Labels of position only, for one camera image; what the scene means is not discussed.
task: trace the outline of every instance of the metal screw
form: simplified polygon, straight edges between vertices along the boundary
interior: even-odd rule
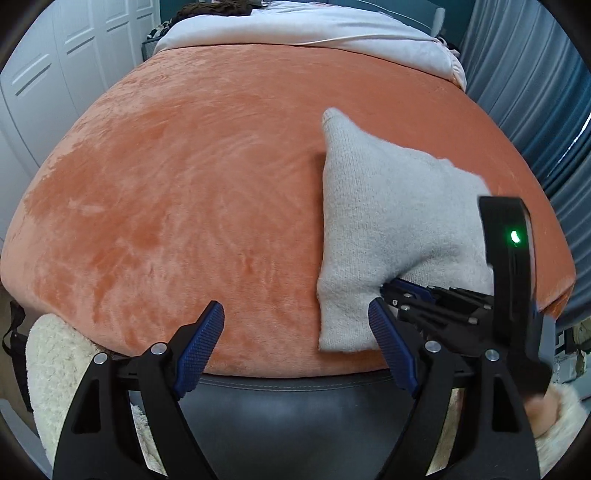
[[[152,345],[152,347],[150,347],[150,352],[152,352],[154,355],[162,355],[167,348],[168,347],[166,346],[166,343],[155,343]]]
[[[97,353],[95,355],[95,357],[93,358],[93,361],[97,365],[102,365],[102,364],[104,364],[107,361],[108,358],[109,358],[109,355],[107,355],[104,352],[101,352],[101,353]]]
[[[499,355],[499,352],[497,352],[494,349],[488,349],[485,353],[485,357],[488,358],[491,362],[496,362],[499,358],[501,358],[501,356]]]
[[[439,350],[441,350],[441,344],[435,340],[429,340],[427,343],[425,343],[425,349],[428,352],[437,353]]]

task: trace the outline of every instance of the blue curtain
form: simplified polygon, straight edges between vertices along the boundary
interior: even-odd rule
[[[537,0],[476,0],[461,46],[467,94],[529,164],[577,267],[558,326],[591,315],[591,73]]]
[[[591,73],[564,30],[537,0],[476,0],[460,60],[467,94],[551,196],[585,157],[584,138],[569,147],[591,113]]]

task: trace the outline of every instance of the blue gripper pad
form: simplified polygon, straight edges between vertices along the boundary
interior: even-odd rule
[[[369,327],[374,333],[382,355],[398,388],[403,388],[415,396],[418,390],[415,358],[406,343],[390,321],[389,312],[382,304],[373,300],[369,304]]]
[[[178,358],[177,378],[173,390],[179,398],[183,398],[187,392],[197,386],[213,348],[222,334],[223,324],[223,307],[220,303],[216,303]]]
[[[402,290],[406,290],[409,293],[414,293],[419,300],[426,301],[429,303],[435,303],[435,298],[431,295],[431,292],[420,285],[415,285],[414,283],[410,283],[402,278],[395,278],[392,283],[394,283],[398,288]]]

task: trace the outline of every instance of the dark hair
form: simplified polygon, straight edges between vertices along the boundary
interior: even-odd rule
[[[183,5],[172,20],[172,24],[197,15],[220,15],[221,17],[247,17],[252,12],[248,0],[222,0],[216,3],[192,3]]]

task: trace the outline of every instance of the black strap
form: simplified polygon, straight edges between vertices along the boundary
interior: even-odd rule
[[[32,412],[29,389],[27,387],[27,360],[25,357],[25,348],[27,346],[27,337],[18,333],[17,329],[25,320],[25,310],[14,300],[10,302],[11,322],[8,331],[2,337],[2,348],[12,358],[12,369],[17,378],[18,389],[21,392],[22,399],[27,410]],[[6,337],[10,334],[10,347],[6,343]]]

